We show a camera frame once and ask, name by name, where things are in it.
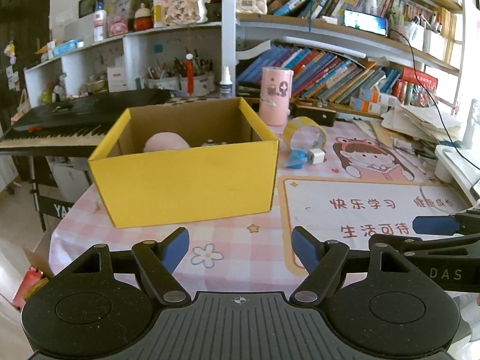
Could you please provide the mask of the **white charger cube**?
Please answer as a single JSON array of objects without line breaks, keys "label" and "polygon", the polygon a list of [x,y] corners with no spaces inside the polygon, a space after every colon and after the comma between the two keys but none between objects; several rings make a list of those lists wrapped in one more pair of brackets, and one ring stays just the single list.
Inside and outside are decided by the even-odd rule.
[{"label": "white charger cube", "polygon": [[307,152],[307,162],[311,165],[323,164],[326,153],[322,149],[311,149]]}]

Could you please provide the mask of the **blue wrapper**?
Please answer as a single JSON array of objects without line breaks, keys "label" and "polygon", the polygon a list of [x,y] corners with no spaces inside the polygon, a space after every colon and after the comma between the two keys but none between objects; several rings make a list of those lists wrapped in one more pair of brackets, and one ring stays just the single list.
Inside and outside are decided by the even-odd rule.
[{"label": "blue wrapper", "polygon": [[308,153],[302,150],[291,150],[285,161],[285,167],[290,169],[302,169],[308,162]]}]

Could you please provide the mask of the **yellow tape roll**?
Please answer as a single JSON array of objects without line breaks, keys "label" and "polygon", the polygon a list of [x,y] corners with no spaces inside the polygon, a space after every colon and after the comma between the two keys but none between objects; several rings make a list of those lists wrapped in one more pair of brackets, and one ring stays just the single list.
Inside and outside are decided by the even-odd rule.
[{"label": "yellow tape roll", "polygon": [[281,136],[288,149],[303,152],[323,150],[327,142],[323,127],[306,116],[295,117],[289,121]]}]

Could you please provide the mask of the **white desk stand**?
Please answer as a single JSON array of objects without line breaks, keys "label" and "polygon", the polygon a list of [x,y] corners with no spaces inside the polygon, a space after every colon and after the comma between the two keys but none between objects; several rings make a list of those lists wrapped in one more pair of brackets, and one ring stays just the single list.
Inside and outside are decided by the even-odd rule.
[{"label": "white desk stand", "polygon": [[456,148],[437,145],[435,176],[444,183],[457,186],[475,206],[479,204],[479,169],[461,157]]}]

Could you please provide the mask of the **pink cartoon desk mat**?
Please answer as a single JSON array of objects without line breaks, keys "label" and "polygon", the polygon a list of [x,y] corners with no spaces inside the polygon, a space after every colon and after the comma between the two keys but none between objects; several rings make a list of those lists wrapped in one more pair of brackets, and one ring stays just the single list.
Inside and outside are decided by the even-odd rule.
[{"label": "pink cartoon desk mat", "polygon": [[53,272],[60,272],[92,245],[128,250],[145,240],[161,241],[176,228],[185,227],[190,247],[176,277],[189,292],[290,293],[304,275],[290,248],[294,226],[303,226],[320,240],[339,240],[363,249],[374,232],[410,233],[417,215],[464,204],[450,189],[421,187],[400,179],[382,184],[316,178],[317,172],[335,173],[338,167],[325,162],[295,172],[281,164],[284,155],[280,142],[272,208],[264,213],[116,228],[94,183],[55,229],[49,265]]}]

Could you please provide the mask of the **yellow cardboard box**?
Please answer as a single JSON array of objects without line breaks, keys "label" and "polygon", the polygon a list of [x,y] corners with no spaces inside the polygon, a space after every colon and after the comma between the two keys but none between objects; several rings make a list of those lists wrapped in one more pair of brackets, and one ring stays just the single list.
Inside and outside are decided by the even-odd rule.
[{"label": "yellow cardboard box", "polygon": [[[187,150],[144,153],[156,133]],[[89,157],[116,228],[185,224],[272,208],[280,142],[242,98],[128,108]]]}]

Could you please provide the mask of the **stack of papers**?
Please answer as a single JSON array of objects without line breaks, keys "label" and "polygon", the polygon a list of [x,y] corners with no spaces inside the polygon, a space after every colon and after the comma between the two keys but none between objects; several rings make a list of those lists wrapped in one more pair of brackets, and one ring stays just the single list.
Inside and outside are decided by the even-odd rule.
[{"label": "stack of papers", "polygon": [[459,120],[435,106],[406,106],[396,102],[382,114],[382,126],[414,140],[432,143],[462,140]]}]

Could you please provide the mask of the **pink plush toy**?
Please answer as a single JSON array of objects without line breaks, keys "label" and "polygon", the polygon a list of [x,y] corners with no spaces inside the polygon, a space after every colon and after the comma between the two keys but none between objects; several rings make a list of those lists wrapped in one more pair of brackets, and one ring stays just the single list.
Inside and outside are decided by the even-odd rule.
[{"label": "pink plush toy", "polygon": [[143,152],[187,150],[190,145],[176,133],[156,133],[145,143]]}]

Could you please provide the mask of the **dark brown wooden box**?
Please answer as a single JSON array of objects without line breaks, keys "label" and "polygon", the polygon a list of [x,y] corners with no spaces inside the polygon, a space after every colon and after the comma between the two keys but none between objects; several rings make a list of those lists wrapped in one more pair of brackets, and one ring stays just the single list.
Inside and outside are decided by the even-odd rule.
[{"label": "dark brown wooden box", "polygon": [[320,126],[333,127],[337,111],[333,109],[329,102],[318,102],[309,99],[297,99],[294,102],[294,116],[308,117]]}]

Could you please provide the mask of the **black electronic keyboard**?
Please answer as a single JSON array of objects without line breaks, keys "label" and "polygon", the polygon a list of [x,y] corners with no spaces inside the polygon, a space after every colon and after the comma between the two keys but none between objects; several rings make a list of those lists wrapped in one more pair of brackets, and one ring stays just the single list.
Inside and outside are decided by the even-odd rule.
[{"label": "black electronic keyboard", "polygon": [[88,158],[125,110],[163,104],[166,89],[147,88],[38,106],[1,137],[3,155]]}]

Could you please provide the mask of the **wooden chess box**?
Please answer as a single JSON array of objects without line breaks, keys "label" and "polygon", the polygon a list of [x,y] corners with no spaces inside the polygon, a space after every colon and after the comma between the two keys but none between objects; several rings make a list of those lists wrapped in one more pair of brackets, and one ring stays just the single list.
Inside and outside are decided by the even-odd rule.
[{"label": "wooden chess box", "polygon": [[[201,96],[201,97],[173,97],[165,102],[163,105],[167,107],[179,106],[187,103],[197,103],[213,100],[223,100],[222,97]],[[244,100],[253,108],[260,106],[260,100],[254,97],[245,97]]]}]

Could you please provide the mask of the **white pen holder tub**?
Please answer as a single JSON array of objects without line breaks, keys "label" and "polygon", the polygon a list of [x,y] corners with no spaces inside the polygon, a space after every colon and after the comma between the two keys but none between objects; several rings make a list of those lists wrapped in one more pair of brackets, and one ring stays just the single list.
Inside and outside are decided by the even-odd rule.
[{"label": "white pen holder tub", "polygon": [[[167,89],[181,94],[188,94],[188,79],[186,77],[173,76],[159,80],[148,79],[146,82],[150,89]],[[207,96],[215,91],[215,75],[213,72],[193,78],[193,96]]]}]

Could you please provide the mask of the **pink cylindrical pen holder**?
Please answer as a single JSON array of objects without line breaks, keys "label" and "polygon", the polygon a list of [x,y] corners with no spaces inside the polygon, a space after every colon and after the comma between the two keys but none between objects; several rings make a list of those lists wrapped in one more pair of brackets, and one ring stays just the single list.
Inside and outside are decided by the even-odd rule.
[{"label": "pink cylindrical pen holder", "polygon": [[287,123],[294,72],[282,67],[264,67],[259,97],[259,117],[277,127]]}]

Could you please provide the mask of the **white spray bottle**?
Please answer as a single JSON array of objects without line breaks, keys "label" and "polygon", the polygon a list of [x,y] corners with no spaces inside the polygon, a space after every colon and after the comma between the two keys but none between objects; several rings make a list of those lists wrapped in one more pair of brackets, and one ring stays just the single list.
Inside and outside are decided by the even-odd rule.
[{"label": "white spray bottle", "polygon": [[233,96],[233,81],[231,79],[230,68],[228,66],[222,67],[219,89],[220,96],[222,98],[231,98]]}]

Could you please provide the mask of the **white bookshelf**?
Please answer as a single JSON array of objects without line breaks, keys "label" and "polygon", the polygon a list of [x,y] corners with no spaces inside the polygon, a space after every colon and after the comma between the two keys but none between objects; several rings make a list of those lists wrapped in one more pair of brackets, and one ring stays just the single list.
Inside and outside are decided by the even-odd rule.
[{"label": "white bookshelf", "polygon": [[80,38],[84,45],[63,56],[55,57],[35,67],[25,69],[26,90],[32,107],[42,104],[41,95],[55,77],[65,77],[65,92],[76,96],[80,87],[94,74],[106,72],[114,65],[114,57],[123,59],[124,88],[137,89],[146,82],[146,69],[154,63],[182,56],[187,50],[198,50],[214,62],[216,76],[224,64],[234,75],[239,69],[236,48],[247,43],[267,39],[284,43],[314,41],[349,50],[351,56],[364,54],[366,59],[385,59],[391,63],[416,66],[438,77],[444,89],[444,100],[454,103],[465,83],[463,57],[458,55],[453,64],[419,49],[409,55],[406,44],[353,28],[344,28],[323,21],[308,23],[303,19],[273,18],[258,15],[230,16],[186,27],[162,27],[140,33],[115,35],[95,42],[93,16],[77,18],[80,0],[49,0],[49,24],[54,38]]}]

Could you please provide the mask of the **smartphone on shelf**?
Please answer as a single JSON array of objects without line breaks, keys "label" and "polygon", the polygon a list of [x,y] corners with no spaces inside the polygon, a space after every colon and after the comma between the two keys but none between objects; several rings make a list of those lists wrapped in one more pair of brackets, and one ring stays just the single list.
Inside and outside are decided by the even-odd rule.
[{"label": "smartphone on shelf", "polygon": [[343,25],[383,37],[388,35],[388,23],[385,18],[363,12],[345,10],[343,12]]}]

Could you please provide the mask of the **red round doll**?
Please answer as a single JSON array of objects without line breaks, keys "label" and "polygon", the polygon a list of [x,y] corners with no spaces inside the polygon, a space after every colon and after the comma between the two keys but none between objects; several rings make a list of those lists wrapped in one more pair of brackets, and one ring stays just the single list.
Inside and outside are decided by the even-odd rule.
[{"label": "red round doll", "polygon": [[134,31],[141,32],[152,29],[153,27],[151,10],[142,2],[140,8],[135,11],[133,22]]}]

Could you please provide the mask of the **white plastic bottle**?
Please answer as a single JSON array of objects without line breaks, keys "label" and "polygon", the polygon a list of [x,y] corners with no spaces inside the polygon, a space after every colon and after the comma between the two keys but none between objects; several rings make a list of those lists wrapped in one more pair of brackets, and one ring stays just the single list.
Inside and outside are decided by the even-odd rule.
[{"label": "white plastic bottle", "polygon": [[94,11],[94,42],[101,42],[107,38],[107,11],[104,2],[97,2]]}]

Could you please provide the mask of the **pink decorative ornament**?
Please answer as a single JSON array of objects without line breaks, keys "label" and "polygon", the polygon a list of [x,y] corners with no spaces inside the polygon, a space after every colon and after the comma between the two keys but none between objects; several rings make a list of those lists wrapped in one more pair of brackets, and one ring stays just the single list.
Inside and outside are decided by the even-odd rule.
[{"label": "pink decorative ornament", "polygon": [[212,0],[160,0],[164,9],[163,24],[187,26],[208,22],[206,5]]}]

